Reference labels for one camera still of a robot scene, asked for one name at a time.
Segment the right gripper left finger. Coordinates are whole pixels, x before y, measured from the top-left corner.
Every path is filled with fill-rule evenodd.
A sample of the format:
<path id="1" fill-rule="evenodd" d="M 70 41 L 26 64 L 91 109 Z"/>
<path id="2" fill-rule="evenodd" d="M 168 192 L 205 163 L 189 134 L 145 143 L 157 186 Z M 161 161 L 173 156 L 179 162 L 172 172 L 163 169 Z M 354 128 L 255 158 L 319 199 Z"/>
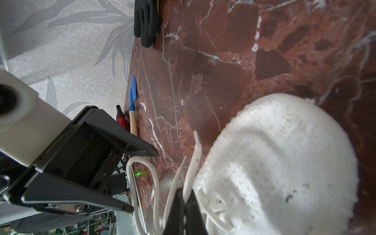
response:
<path id="1" fill-rule="evenodd" d="M 183 235 L 184 234 L 185 203 L 183 189 L 178 188 L 170 209 L 167 223 L 162 235 Z"/>

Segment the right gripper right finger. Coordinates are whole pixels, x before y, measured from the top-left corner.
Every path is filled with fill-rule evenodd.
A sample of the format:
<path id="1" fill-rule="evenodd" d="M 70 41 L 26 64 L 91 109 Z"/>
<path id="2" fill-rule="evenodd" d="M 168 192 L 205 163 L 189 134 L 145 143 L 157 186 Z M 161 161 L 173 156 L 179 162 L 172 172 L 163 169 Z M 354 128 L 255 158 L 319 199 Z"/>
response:
<path id="1" fill-rule="evenodd" d="M 208 235 L 199 204 L 192 190 L 189 199 L 185 205 L 185 231 L 186 235 Z"/>

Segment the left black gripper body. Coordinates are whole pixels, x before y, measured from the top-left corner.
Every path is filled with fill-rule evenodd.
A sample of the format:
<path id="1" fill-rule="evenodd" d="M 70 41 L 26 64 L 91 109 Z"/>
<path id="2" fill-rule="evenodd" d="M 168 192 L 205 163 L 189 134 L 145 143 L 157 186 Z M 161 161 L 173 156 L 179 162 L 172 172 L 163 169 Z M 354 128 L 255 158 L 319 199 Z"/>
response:
<path id="1" fill-rule="evenodd" d="M 71 121 L 40 156 L 19 173 L 6 175 L 3 198 L 10 204 L 52 214 L 95 214 L 111 211 L 75 204 L 25 204 L 26 184 L 36 173 L 46 173 L 110 196 L 106 185 L 123 153 L 104 139 L 85 119 L 98 109 L 89 106 Z"/>

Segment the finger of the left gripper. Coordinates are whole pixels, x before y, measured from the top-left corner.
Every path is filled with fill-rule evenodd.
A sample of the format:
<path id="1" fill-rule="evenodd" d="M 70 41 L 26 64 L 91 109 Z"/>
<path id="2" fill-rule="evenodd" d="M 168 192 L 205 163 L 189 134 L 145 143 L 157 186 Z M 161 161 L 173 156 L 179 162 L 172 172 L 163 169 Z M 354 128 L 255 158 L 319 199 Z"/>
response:
<path id="1" fill-rule="evenodd" d="M 106 194 L 46 173 L 36 173 L 21 197 L 25 204 L 75 204 L 132 213 L 134 207 Z"/>
<path id="2" fill-rule="evenodd" d="M 85 122 L 125 155 L 159 156 L 153 145 L 126 131 L 102 109 L 94 109 Z"/>

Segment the white knit sneaker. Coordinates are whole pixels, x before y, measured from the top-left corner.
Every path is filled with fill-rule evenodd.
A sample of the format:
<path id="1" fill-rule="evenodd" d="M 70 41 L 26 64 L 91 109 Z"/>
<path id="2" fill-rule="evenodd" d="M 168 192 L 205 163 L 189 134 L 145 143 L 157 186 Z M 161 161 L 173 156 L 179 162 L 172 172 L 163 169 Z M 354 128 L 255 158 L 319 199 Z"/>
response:
<path id="1" fill-rule="evenodd" d="M 358 200 L 358 160 L 343 128 L 308 99 L 262 97 L 238 112 L 213 143 L 205 162 L 195 147 L 185 177 L 186 205 L 195 192 L 209 235 L 341 235 Z M 162 235 L 182 169 L 175 174 L 159 219 L 155 167 L 141 157 L 126 165 L 134 208 L 132 165 L 151 173 L 154 233 Z"/>

